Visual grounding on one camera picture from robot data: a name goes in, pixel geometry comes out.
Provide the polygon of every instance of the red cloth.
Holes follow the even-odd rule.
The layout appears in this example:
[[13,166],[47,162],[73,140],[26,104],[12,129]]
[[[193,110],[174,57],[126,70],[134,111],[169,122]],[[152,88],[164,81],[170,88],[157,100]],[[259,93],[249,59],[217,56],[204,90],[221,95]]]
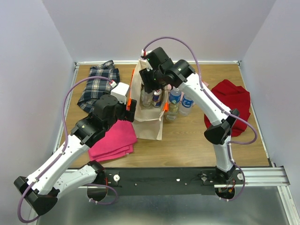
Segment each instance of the red cloth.
[[[229,80],[223,80],[218,83],[211,92],[229,108],[238,109],[240,117],[248,121],[251,115],[249,112],[250,93],[243,87],[235,86]],[[204,115],[204,122],[207,128],[211,125],[206,115]],[[246,128],[246,124],[237,120],[232,128],[232,136],[239,136]]]
[[89,149],[90,160],[105,161],[133,152],[137,142],[131,122],[118,120],[105,137]]

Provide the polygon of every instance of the plaid shirt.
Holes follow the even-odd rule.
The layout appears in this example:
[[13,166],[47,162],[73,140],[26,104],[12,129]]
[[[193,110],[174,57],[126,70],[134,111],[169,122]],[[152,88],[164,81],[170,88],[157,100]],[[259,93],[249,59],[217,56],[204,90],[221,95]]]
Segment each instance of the plaid shirt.
[[[90,67],[90,76],[104,76],[114,80],[116,83],[120,82],[119,70],[114,68],[112,60],[98,66]],[[91,113],[94,110],[96,101],[103,95],[103,91],[111,89],[112,87],[108,81],[100,79],[89,80],[77,105],[85,112]]]

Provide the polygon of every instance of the wooden surface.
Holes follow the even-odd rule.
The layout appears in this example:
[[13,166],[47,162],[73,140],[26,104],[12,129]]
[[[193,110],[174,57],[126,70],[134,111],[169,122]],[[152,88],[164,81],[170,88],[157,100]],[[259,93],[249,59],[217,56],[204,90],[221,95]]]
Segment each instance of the wooden surface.
[[[89,75],[91,65],[79,67],[77,81]],[[132,70],[135,65],[116,65],[120,70],[121,82],[130,84]],[[213,88],[224,79],[230,80],[237,86],[244,86],[237,65],[201,65],[203,80]],[[68,132],[76,122],[87,115],[77,106],[86,83],[80,84],[71,98],[70,108],[67,114]],[[250,109],[249,122],[257,128],[255,119]],[[204,114],[198,106],[194,106],[187,117],[178,116],[175,122],[164,122],[163,140],[153,141],[138,139],[134,145],[134,153],[122,158],[104,161],[104,167],[160,167],[160,166],[215,166],[216,158],[212,144],[204,137],[206,129]],[[232,138],[235,141],[249,141],[253,138],[253,132],[247,128],[239,137]],[[260,138],[251,145],[233,145],[233,158],[241,166],[268,166],[268,160]],[[78,168],[89,162],[88,153],[80,156],[72,168]]]

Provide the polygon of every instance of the plastic bottle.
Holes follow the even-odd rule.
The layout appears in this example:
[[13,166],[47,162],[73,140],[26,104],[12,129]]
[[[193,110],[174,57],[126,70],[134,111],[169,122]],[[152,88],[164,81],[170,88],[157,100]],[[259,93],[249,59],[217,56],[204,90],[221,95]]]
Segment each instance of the plastic bottle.
[[181,97],[181,90],[179,90],[179,88],[173,87],[173,89],[170,90],[169,101],[173,103],[174,101],[176,101],[176,103],[178,103],[180,101],[180,97]]
[[145,108],[149,108],[151,106],[151,103],[152,103],[152,98],[153,98],[153,93],[147,93],[145,92],[144,89],[142,89],[141,91],[141,101],[142,101],[142,105],[145,107]]
[[189,96],[184,94],[179,107],[179,113],[183,116],[188,116],[192,111],[192,105],[193,100]]
[[173,122],[176,119],[179,111],[178,104],[179,103],[176,103],[175,100],[169,103],[169,111],[165,114],[165,118],[168,122]]

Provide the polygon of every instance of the paper bag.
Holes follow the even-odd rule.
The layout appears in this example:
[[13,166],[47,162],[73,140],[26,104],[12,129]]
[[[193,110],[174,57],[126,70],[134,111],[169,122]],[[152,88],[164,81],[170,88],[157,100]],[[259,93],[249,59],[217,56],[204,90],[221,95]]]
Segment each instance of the paper bag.
[[138,138],[162,140],[163,119],[166,105],[168,104],[168,91],[162,92],[161,106],[144,108],[141,103],[142,78],[139,71],[147,67],[147,62],[139,60],[131,79],[130,99],[136,100],[135,121],[132,123]]

